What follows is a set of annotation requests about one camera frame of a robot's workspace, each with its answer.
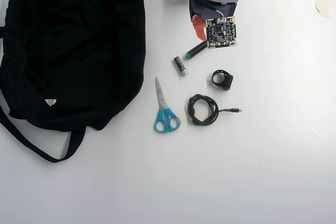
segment bag strap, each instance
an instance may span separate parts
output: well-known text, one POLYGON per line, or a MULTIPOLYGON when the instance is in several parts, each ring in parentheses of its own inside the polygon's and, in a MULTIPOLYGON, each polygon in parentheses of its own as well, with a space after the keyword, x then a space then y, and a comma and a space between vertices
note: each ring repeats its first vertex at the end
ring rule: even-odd
POLYGON ((22 143, 25 147, 28 149, 31 149, 33 152, 35 152, 37 155, 41 156, 45 160, 52 162, 52 163, 58 163, 63 160, 67 160, 68 158, 72 157, 73 154, 76 152, 80 144, 83 142, 86 128, 81 130, 76 130, 71 132, 70 142, 67 154, 64 158, 57 159, 54 157, 51 157, 38 147, 36 147, 34 144, 32 144, 28 139, 26 139, 21 132, 14 126, 14 124, 8 119, 8 117, 5 115, 3 109, 0 106, 0 123, 16 138, 22 143))

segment wire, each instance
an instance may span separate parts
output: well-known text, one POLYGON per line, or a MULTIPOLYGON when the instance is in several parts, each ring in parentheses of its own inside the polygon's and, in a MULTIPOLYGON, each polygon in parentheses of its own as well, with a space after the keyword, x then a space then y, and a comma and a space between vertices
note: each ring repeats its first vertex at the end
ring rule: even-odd
POLYGON ((199 0, 194 0, 194 1, 197 2, 197 3, 199 3, 200 5, 203 5, 204 7, 208 8, 208 9, 210 9, 210 10, 213 10, 213 11, 215 11, 215 12, 218 12, 223 18, 225 18, 224 14, 223 14, 220 10, 218 10, 218 9, 216 9, 216 8, 213 8, 213 7, 211 7, 211 6, 208 6, 208 5, 202 3, 202 2, 199 1, 199 0))
POLYGON ((214 99, 207 97, 205 95, 201 95, 201 94, 196 94, 193 97, 191 97, 189 99, 189 103, 188 103, 188 114, 192 119, 193 124, 195 125, 200 125, 200 126, 208 126, 210 124, 213 124, 217 118, 219 113, 221 112, 231 112, 231 113, 239 113, 241 112, 240 109, 223 109, 223 110, 219 110, 217 103, 215 102, 214 99), (194 105, 197 101, 199 100, 203 100, 205 101, 211 110, 211 115, 205 119, 204 121, 199 120, 196 116, 195 116, 195 109, 194 109, 194 105))

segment black ring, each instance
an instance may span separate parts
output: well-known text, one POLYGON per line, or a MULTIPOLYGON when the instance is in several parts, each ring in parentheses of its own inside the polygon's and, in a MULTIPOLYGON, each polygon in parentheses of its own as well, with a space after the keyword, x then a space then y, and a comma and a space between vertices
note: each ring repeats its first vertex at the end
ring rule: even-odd
POLYGON ((232 81, 233 76, 224 70, 217 70, 212 74, 212 83, 217 87, 222 87, 224 90, 230 90, 232 81), (222 73, 224 76, 224 81, 221 83, 214 81, 214 77, 219 73, 222 73))

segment orange part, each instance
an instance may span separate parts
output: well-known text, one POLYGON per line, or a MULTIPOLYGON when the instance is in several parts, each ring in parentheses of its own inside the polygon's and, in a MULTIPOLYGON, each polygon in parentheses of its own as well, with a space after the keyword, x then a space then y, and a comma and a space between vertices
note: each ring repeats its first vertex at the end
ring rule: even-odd
POLYGON ((194 15, 191 21, 193 23, 198 38, 200 38, 201 40, 206 40, 206 36, 204 33, 205 22, 202 22, 201 16, 194 15))

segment circuit board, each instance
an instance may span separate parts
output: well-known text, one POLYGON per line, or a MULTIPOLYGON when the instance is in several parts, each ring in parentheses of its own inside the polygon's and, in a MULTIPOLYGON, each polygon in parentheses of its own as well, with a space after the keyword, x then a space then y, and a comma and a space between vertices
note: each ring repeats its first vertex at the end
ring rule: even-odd
POLYGON ((223 19, 207 19, 206 40, 208 48, 236 46, 235 17, 223 19))

